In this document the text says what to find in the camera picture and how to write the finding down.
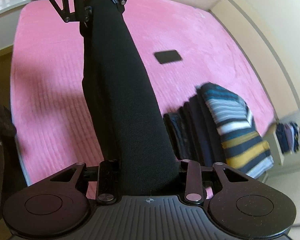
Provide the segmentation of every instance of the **floor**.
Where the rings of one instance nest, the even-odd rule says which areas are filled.
[[[12,53],[0,57],[0,100],[5,107],[10,109],[10,69]],[[0,240],[11,237],[3,219],[0,220]]]

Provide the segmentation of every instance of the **metal screw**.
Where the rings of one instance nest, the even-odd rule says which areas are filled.
[[[102,201],[102,202],[108,202],[113,200],[113,195],[109,194],[109,193],[104,193],[98,196],[98,200]]]
[[[191,202],[197,202],[201,199],[201,196],[196,193],[191,193],[191,194],[186,195],[186,199]]]

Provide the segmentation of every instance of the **headboard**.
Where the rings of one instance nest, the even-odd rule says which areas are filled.
[[[276,119],[300,110],[300,76],[266,22],[245,0],[219,0],[210,13],[224,26],[259,78]]]

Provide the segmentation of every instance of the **gray ribbed panel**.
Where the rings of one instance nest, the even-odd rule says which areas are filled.
[[[152,203],[148,198],[124,196],[115,205],[99,207],[87,224],[59,240],[238,239],[216,228],[201,208],[184,205],[176,196],[151,197]]]

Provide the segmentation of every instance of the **pink bedspread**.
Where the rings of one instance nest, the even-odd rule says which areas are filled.
[[[162,114],[176,110],[195,94],[196,85],[210,81],[239,94],[264,134],[273,108],[242,52],[211,14],[169,0],[128,0],[125,8]],[[183,61],[160,65],[153,53],[169,49]],[[76,162],[95,166],[102,161],[82,77],[79,24],[64,23],[47,0],[26,5],[14,42],[11,109],[29,183]],[[88,197],[94,197],[95,186],[90,185]]]

